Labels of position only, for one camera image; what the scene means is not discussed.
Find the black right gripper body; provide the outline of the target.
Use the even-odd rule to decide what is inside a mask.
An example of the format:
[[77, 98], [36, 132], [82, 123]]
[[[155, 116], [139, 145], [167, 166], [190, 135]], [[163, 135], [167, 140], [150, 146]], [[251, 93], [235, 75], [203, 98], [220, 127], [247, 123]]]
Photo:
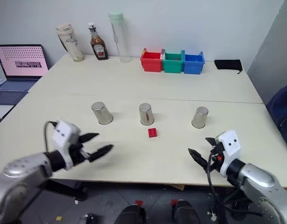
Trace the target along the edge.
[[220, 172], [224, 162], [223, 144], [221, 142], [216, 144], [210, 152], [212, 153], [210, 156], [212, 163], [210, 162], [209, 171], [212, 172], [213, 170], [216, 170], [217, 172]]

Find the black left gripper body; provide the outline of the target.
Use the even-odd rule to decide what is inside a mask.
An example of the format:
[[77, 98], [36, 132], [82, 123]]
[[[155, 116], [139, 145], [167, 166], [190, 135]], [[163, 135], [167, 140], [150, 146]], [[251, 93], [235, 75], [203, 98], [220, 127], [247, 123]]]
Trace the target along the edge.
[[69, 155], [71, 157], [73, 166], [76, 166], [85, 160], [88, 160], [90, 154], [83, 150], [83, 144], [86, 143], [85, 140], [77, 141], [75, 144], [70, 144]]

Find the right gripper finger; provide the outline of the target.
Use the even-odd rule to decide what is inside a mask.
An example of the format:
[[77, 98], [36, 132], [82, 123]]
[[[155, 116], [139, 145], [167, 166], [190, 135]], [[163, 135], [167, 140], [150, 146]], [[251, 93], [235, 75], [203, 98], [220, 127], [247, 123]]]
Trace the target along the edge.
[[212, 147], [215, 147], [219, 143], [216, 138], [206, 137], [205, 139]]
[[207, 168], [208, 162], [201, 156], [200, 153], [198, 153], [196, 150], [188, 149], [190, 156], [193, 158], [193, 160], [200, 165], [204, 170]]

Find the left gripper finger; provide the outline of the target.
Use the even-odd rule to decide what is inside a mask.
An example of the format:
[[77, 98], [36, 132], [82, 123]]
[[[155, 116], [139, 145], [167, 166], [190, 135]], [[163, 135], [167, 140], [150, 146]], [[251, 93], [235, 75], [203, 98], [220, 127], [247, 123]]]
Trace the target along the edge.
[[109, 145], [106, 145], [106, 146], [98, 149], [96, 152], [89, 154], [88, 161], [93, 162], [93, 161], [105, 156], [107, 153], [109, 153], [112, 150], [113, 146], [114, 146], [113, 144], [109, 144]]
[[99, 133], [86, 133], [86, 134], [80, 135], [79, 136], [79, 143], [80, 144], [86, 143], [98, 135], [99, 135]]

